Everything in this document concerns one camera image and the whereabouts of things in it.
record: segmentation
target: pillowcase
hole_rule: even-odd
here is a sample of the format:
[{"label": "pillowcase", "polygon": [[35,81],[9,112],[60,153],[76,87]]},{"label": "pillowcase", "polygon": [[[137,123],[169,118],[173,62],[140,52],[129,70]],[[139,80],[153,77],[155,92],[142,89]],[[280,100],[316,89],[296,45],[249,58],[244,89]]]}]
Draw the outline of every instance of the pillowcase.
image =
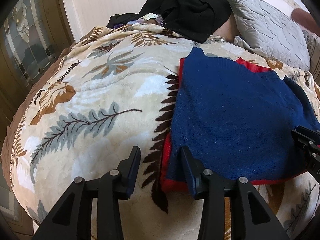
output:
[{"label": "pillowcase", "polygon": [[307,46],[310,55],[310,73],[316,84],[320,84],[320,37],[310,33],[307,36]]},{"label": "pillowcase", "polygon": [[242,39],[251,51],[309,70],[310,56],[300,27],[262,0],[228,0]]}]

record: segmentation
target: gray quilted pillow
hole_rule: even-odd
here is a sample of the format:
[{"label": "gray quilted pillow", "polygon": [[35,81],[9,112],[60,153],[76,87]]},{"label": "gray quilted pillow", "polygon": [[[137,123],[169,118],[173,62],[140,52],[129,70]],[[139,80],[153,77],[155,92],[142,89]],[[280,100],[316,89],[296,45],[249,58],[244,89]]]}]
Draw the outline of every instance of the gray quilted pillow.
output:
[{"label": "gray quilted pillow", "polygon": [[291,67],[309,70],[310,56],[299,25],[262,0],[228,2],[239,32],[253,52]]}]

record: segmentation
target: black clothing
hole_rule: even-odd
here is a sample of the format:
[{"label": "black clothing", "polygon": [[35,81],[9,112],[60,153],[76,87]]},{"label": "black clothing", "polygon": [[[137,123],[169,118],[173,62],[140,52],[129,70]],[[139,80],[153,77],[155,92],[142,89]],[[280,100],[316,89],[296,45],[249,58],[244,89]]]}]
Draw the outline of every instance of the black clothing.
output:
[{"label": "black clothing", "polygon": [[164,27],[203,43],[230,17],[227,0],[147,0],[138,14],[115,15],[107,25],[126,24],[148,13],[161,14]]}]

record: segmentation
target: floral blanket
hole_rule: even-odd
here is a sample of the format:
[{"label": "floral blanket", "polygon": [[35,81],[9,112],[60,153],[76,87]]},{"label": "floral blanket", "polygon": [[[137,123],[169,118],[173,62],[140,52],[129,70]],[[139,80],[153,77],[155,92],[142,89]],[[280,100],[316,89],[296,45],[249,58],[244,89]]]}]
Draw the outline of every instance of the floral blanket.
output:
[{"label": "floral blanket", "polygon": [[[202,202],[184,193],[165,195],[158,181],[178,92],[179,59],[194,46],[209,57],[242,57],[273,68],[280,77],[289,76],[305,90],[320,120],[320,90],[309,72],[264,59],[221,37],[198,44],[153,24],[96,27],[63,57],[58,71],[34,96],[15,135],[11,186],[37,224],[74,177],[99,178],[138,145],[142,163],[135,192],[120,202],[125,239],[196,238]],[[305,228],[319,204],[319,184],[307,172],[257,189],[291,238]],[[230,232],[226,200],[225,239]]]}]

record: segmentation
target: stained glass window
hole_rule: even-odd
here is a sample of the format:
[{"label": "stained glass window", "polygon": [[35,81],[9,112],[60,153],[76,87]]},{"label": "stained glass window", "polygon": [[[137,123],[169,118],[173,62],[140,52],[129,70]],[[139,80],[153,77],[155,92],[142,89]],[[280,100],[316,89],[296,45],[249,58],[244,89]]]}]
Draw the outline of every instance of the stained glass window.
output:
[{"label": "stained glass window", "polygon": [[56,60],[39,0],[19,0],[4,22],[4,44],[28,90]]}]

